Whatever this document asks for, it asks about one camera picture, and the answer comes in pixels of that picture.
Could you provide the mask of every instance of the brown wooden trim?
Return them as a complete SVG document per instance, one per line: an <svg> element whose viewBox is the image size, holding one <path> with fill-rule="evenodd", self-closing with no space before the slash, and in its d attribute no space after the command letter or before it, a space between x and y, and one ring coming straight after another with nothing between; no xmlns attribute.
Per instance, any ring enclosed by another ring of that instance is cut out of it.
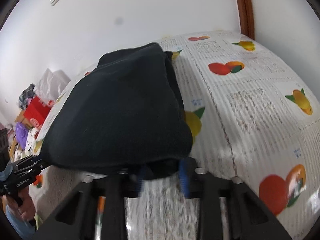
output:
<svg viewBox="0 0 320 240"><path fill-rule="evenodd" d="M237 0L241 33L254 40L254 18L251 0Z"/></svg>

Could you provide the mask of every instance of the folded clothing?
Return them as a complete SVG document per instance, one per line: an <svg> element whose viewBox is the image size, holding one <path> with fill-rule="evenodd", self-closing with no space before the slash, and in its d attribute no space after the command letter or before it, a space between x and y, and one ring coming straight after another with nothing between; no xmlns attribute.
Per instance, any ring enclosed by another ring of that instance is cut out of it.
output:
<svg viewBox="0 0 320 240"><path fill-rule="evenodd" d="M103 55L53 121L42 158L111 174L147 163L165 168L166 160L172 166L172 160L187 157L192 135L171 56L157 43Z"/></svg>

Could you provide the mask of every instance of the white plastic bag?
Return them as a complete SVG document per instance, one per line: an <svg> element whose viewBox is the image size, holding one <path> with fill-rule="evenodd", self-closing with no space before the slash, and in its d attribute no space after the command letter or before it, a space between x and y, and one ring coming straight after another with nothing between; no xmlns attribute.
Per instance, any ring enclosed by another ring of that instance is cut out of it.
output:
<svg viewBox="0 0 320 240"><path fill-rule="evenodd" d="M63 71L53 73L47 68L34 91L43 102L52 106L69 82L70 79Z"/></svg>

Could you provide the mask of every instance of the blue sleeve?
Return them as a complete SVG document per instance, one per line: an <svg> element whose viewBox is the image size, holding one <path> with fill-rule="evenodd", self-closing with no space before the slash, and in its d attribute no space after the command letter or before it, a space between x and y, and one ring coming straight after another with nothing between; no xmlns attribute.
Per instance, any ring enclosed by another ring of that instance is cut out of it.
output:
<svg viewBox="0 0 320 240"><path fill-rule="evenodd" d="M11 225L13 226L14 230L18 233L18 235L23 240L30 240L32 235L36 232L36 229L29 224L29 222L25 222L22 220L17 219L14 215L11 214L9 211L9 207L6 206L5 214Z"/></svg>

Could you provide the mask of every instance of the pile of clutter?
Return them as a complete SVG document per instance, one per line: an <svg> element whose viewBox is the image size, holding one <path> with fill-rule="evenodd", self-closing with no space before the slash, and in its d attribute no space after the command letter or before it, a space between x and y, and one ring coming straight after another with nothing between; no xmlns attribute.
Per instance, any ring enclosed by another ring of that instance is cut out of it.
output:
<svg viewBox="0 0 320 240"><path fill-rule="evenodd" d="M62 72L47 69L38 84L30 84L19 97L22 110L16 119L16 141L14 161L32 154L36 138L44 121L70 79Z"/></svg>

